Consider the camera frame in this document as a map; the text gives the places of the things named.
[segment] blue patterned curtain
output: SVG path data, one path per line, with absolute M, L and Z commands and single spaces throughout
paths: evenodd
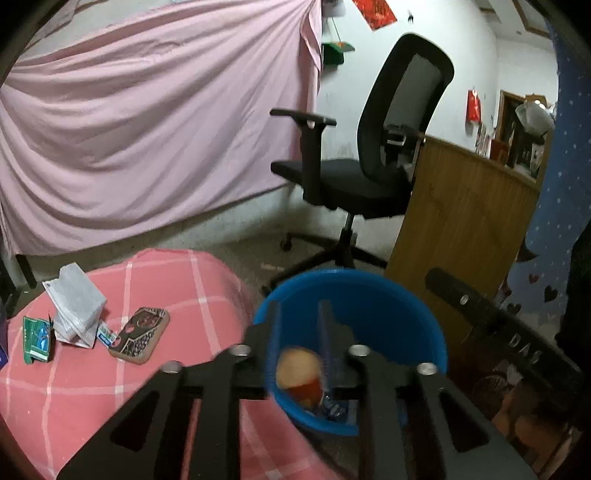
M 558 117 L 542 192 L 525 237 L 533 255 L 522 255 L 523 261 L 512 266 L 497 296 L 502 306 L 550 341 L 566 308 L 571 249 L 591 218 L 591 77 L 560 38 L 553 41 Z

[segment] chair wheel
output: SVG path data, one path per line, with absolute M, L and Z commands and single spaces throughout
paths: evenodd
M 284 252 L 288 252 L 289 250 L 291 250 L 292 247 L 291 240 L 283 239 L 279 246 Z

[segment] pink bed sheet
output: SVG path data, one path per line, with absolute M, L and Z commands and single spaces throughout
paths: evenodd
M 89 275 L 108 300 L 102 316 L 112 329 L 119 331 L 141 306 L 166 308 L 171 320 L 144 365 L 111 357 L 99 342 L 92 350 L 58 343 L 52 362 L 26 365 L 22 316 L 47 318 L 55 308 L 43 294 L 11 320 L 11 358 L 0 370 L 0 415 L 46 479 L 55 479 L 161 364 L 212 359 L 240 341 L 253 314 L 246 287 L 204 252 L 151 249 Z M 337 478 L 273 400 L 241 404 L 241 468 L 246 480 Z
M 298 156 L 275 106 L 313 109 L 319 0 L 199 0 L 150 11 L 46 56 L 0 88 L 0 227 L 54 255 L 281 185 Z

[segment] chair base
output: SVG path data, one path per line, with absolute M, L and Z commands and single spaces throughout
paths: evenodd
M 338 240 L 325 236 L 308 235 L 306 233 L 289 232 L 286 234 L 285 239 L 281 241 L 281 248 L 286 252 L 291 250 L 291 240 L 293 238 L 317 245 L 318 247 L 322 247 L 323 250 L 273 277 L 267 285 L 262 287 L 261 291 L 263 295 L 269 295 L 284 280 L 330 261 L 334 261 L 337 267 L 345 268 L 355 268 L 355 260 L 379 268 L 386 268 L 388 262 L 382 258 L 351 245 L 351 238 L 353 237 L 352 226 L 353 215 L 349 214 L 347 223 L 341 230 Z

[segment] green snack wrapper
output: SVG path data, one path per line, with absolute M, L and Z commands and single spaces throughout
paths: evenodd
M 51 350 L 51 323 L 48 320 L 23 318 L 23 354 L 25 363 L 47 362 Z

